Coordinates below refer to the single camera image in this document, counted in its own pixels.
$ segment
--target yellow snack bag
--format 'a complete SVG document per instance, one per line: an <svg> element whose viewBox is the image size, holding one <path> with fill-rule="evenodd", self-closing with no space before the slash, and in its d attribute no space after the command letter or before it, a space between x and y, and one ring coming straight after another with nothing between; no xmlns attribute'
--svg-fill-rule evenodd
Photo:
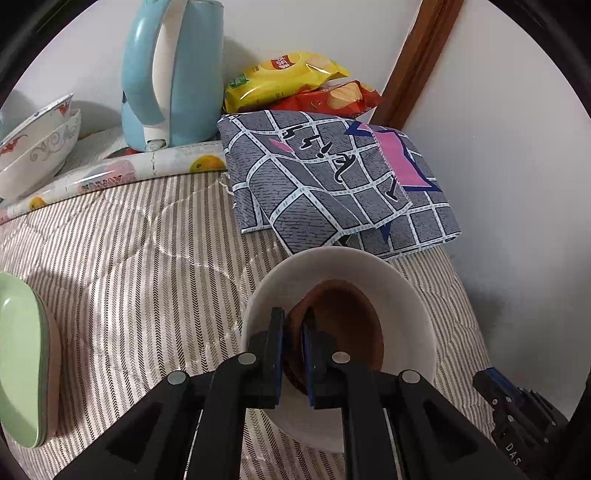
<svg viewBox="0 0 591 480"><path fill-rule="evenodd" d="M311 92L349 72L323 55L302 51L252 67L231 80L224 94L228 113L248 112L301 92Z"/></svg>

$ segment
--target floral bowl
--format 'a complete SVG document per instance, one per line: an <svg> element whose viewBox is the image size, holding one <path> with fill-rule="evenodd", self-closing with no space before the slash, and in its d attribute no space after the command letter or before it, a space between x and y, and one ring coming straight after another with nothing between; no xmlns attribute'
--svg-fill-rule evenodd
<svg viewBox="0 0 591 480"><path fill-rule="evenodd" d="M0 165L0 197L15 200L41 188L64 166L80 133L80 109L9 166Z"/></svg>
<svg viewBox="0 0 591 480"><path fill-rule="evenodd" d="M56 130L70 118L71 93L31 115L0 142L0 170Z"/></svg>

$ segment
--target wooden trim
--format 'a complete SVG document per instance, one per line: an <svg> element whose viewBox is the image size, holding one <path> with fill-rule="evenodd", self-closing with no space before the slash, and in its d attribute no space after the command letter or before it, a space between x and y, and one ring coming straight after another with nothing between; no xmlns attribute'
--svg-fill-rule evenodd
<svg viewBox="0 0 591 480"><path fill-rule="evenodd" d="M463 0L423 0L371 123L402 128L410 116L462 7Z"/></svg>

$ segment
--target striped mattress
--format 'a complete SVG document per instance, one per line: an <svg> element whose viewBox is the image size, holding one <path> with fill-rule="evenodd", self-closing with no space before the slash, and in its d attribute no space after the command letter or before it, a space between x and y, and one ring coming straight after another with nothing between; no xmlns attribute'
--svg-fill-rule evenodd
<svg viewBox="0 0 591 480"><path fill-rule="evenodd" d="M215 369L239 352L242 312L286 253L271 231L241 235L223 173L154 179L36 210L0 226L0 270L25 280L62 342L59 426L37 449L9 448L31 479L53 478L167 373ZM431 315L435 385L486 434L471 385L488 356L441 247L390 263ZM342 455L309 448L249 410L241 478L341 479Z"/></svg>

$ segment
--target metal screw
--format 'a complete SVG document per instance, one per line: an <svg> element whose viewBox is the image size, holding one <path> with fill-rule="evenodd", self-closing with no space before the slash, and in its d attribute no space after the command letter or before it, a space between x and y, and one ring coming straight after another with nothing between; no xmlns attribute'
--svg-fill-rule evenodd
<svg viewBox="0 0 591 480"><path fill-rule="evenodd" d="M256 362L256 355L251 352L244 352L238 356L238 363L242 365L252 365Z"/></svg>
<svg viewBox="0 0 591 480"><path fill-rule="evenodd" d="M166 380L168 380L168 383L170 383L171 385L180 385L185 381L186 378L187 374L185 372L181 370L176 370L174 372L170 372L166 377Z"/></svg>
<svg viewBox="0 0 591 480"><path fill-rule="evenodd" d="M414 370L405 370L402 372L402 379L406 383L418 383L418 381L421 380L421 376Z"/></svg>
<svg viewBox="0 0 591 480"><path fill-rule="evenodd" d="M335 352L332 360L336 364L347 364L351 360L351 356L347 352Z"/></svg>

